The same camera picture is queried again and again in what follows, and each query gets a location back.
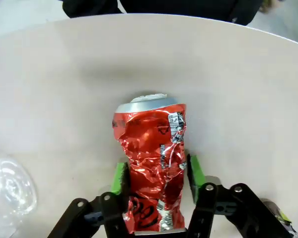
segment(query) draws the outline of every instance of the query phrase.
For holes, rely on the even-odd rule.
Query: red can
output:
[[[184,227],[185,108],[164,97],[132,101],[115,112],[114,136],[130,164],[132,194],[125,221],[131,233]]]

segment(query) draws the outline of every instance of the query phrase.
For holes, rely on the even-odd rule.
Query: black fabric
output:
[[[117,0],[63,0],[63,11],[70,18],[121,13]]]
[[[121,0],[128,13],[164,13],[247,25],[263,0]],[[117,0],[64,0],[69,17],[121,13]]]

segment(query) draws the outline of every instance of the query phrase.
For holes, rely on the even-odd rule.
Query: floor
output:
[[[59,0],[0,0],[0,36],[67,18]],[[248,26],[298,42],[298,0],[285,0],[268,14],[257,13]]]

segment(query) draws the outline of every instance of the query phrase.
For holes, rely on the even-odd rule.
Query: barcode label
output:
[[[160,231],[167,231],[173,229],[172,215],[169,213],[169,211],[165,214],[165,216],[162,217],[162,219],[159,222],[159,225]]]
[[[165,145],[160,145],[160,163],[163,170],[165,169],[164,160],[165,160]]]
[[[182,113],[170,113],[168,116],[170,131],[171,131],[171,141],[172,143],[182,141],[182,135],[178,132],[183,130],[184,120]]]
[[[158,201],[157,209],[158,210],[164,210],[164,205],[165,203],[162,202],[161,200]]]

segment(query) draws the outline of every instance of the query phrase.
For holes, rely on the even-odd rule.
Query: table surface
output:
[[[45,238],[74,198],[108,189],[124,158],[113,112],[151,93],[187,104],[185,147],[205,174],[246,183],[298,230],[298,44],[214,20],[127,14],[0,38],[0,150],[29,171],[39,198],[14,237]],[[238,237],[223,217],[211,235]]]

